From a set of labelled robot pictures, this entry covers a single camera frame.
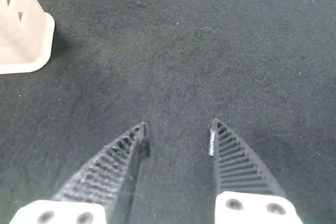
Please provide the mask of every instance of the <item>gray carpet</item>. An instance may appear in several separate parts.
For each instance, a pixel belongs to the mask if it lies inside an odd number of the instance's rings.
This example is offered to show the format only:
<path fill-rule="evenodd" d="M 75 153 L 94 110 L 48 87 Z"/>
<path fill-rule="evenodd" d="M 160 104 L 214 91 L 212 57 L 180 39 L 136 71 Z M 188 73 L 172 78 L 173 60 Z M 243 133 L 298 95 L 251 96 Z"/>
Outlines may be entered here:
<path fill-rule="evenodd" d="M 0 217 L 141 121 L 132 224 L 213 223 L 206 126 L 265 161 L 305 223 L 336 222 L 336 0 L 39 0 L 50 62 L 0 76 Z"/>

